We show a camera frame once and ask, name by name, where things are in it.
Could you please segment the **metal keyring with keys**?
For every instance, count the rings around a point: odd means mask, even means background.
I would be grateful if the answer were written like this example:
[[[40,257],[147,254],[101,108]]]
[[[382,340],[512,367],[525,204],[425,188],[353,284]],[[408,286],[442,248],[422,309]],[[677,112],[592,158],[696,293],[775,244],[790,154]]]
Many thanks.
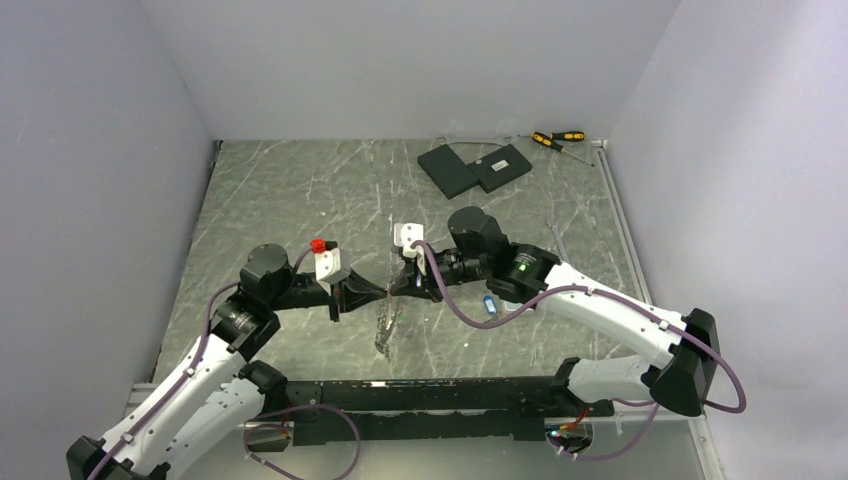
[[[377,306],[377,330],[374,338],[377,352],[389,363],[392,362],[390,340],[405,307],[405,296],[395,295],[393,291],[402,289],[408,284],[405,267],[400,262],[396,262],[389,270],[389,279],[386,284],[387,296],[380,300]]]

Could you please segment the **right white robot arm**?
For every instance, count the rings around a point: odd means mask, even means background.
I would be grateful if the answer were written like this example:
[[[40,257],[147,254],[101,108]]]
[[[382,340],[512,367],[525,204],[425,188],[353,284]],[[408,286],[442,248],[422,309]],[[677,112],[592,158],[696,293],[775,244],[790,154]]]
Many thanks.
[[[628,357],[564,360],[550,391],[557,411],[574,415],[606,400],[653,401],[697,417],[710,406],[709,390],[721,365],[713,315],[699,308],[688,314],[665,310],[615,291],[547,250],[510,241],[479,207],[454,212],[448,230],[454,247],[436,252],[422,225],[394,225],[393,246],[404,269],[392,295],[443,301],[477,329],[498,328],[528,310],[559,314],[632,350]],[[514,304],[515,311],[486,322],[462,313],[448,289],[475,281]]]

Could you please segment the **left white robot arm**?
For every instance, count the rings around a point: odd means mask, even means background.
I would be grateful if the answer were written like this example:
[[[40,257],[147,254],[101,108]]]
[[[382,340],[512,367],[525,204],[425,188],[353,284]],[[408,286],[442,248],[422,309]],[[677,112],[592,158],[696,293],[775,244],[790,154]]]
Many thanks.
[[[178,479],[239,424],[272,420],[287,406],[287,379],[256,354],[278,332],[281,310],[326,306],[332,319],[386,297],[352,271],[334,242],[314,240],[312,272],[287,251],[263,244],[236,282],[207,302],[203,329],[189,353],[130,414],[98,438],[67,451],[73,479]]]

